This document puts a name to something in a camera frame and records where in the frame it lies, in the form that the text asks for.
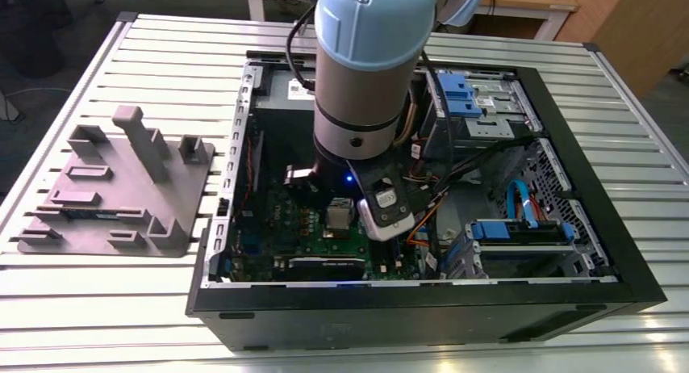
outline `screw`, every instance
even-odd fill
[[[352,147],[362,147],[362,145],[364,144],[364,140],[360,137],[352,137],[350,139],[350,144],[352,145]]]

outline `wooden cabinet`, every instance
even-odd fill
[[[558,40],[596,43],[643,97],[689,52],[689,0],[578,0]]]

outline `green circuit board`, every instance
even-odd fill
[[[238,281],[275,281],[274,270],[290,258],[358,258],[367,262],[364,278],[404,280],[419,276],[416,256],[403,254],[398,242],[370,241],[362,223],[350,232],[330,232],[324,211],[302,207],[275,182],[267,187],[261,233],[233,230],[230,245],[241,256],[233,259]]]

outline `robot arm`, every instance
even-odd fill
[[[316,176],[352,173],[367,233],[386,241],[414,227],[402,176],[386,156],[419,56],[439,19],[464,25],[480,0],[318,0]]]

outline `slotted aluminum surface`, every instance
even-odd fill
[[[46,198],[77,124],[121,135],[110,117],[139,105],[166,137],[201,134],[226,151],[247,50],[282,52],[289,25],[141,15],[118,23],[0,207],[0,369],[89,371],[687,371],[689,187],[687,163],[607,61],[579,44],[435,35],[436,60],[536,67],[636,238],[670,302],[550,342],[234,354],[185,316],[205,197],[183,258],[21,254],[11,236]],[[314,30],[295,49],[315,47]],[[226,165],[215,156],[214,171]],[[206,190],[219,187],[213,174]]]

